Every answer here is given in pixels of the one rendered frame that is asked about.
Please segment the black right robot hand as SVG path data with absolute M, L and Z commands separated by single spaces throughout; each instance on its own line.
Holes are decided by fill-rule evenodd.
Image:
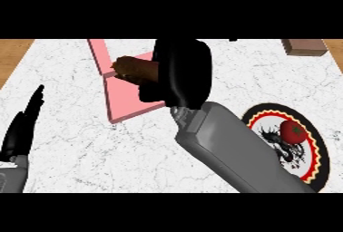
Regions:
M 212 53 L 197 39 L 157 39 L 151 60 L 158 82 L 139 86 L 139 100 L 200 110 L 212 89 Z

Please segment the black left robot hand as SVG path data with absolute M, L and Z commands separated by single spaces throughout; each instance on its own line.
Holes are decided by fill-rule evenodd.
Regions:
M 0 149 L 0 161 L 3 162 L 10 162 L 12 157 L 19 155 L 27 156 L 30 154 L 34 139 L 36 120 L 42 105 L 44 103 L 43 90 L 44 85 L 40 84 L 28 101 L 25 110 L 18 112 L 8 127 L 8 133 Z

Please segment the brown sweet potato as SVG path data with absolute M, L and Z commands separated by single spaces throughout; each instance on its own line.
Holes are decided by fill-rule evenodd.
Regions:
M 123 56 L 113 63 L 111 68 L 114 69 L 115 77 L 135 85 L 158 82 L 158 63 L 154 61 Z

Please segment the pink cardboard box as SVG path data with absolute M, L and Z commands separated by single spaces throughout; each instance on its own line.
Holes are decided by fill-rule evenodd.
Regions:
M 108 55 L 108 47 L 104 39 L 89 39 L 93 59 L 104 79 L 107 117 L 111 123 L 129 120 L 135 116 L 164 107 L 163 101 L 142 102 L 138 97 L 138 86 L 114 77 L 115 72 L 110 68 L 113 61 Z

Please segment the black patterned plate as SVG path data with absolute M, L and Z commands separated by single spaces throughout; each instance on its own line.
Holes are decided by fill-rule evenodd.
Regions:
M 277 152 L 283 168 L 319 192 L 330 174 L 330 157 L 322 136 L 308 118 L 277 103 L 254 105 L 243 115 L 243 122 Z M 308 133 L 302 143 L 290 144 L 280 136 L 280 124 L 296 121 Z

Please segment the brown wooden block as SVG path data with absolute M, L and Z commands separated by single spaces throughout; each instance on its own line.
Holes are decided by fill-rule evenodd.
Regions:
M 283 39 L 285 53 L 296 56 L 322 56 L 328 49 L 322 39 Z

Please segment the red tomato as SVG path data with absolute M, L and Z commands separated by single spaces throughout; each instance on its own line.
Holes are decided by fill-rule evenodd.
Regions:
M 306 140 L 308 133 L 296 121 L 284 121 L 280 124 L 280 136 L 287 143 L 297 144 Z

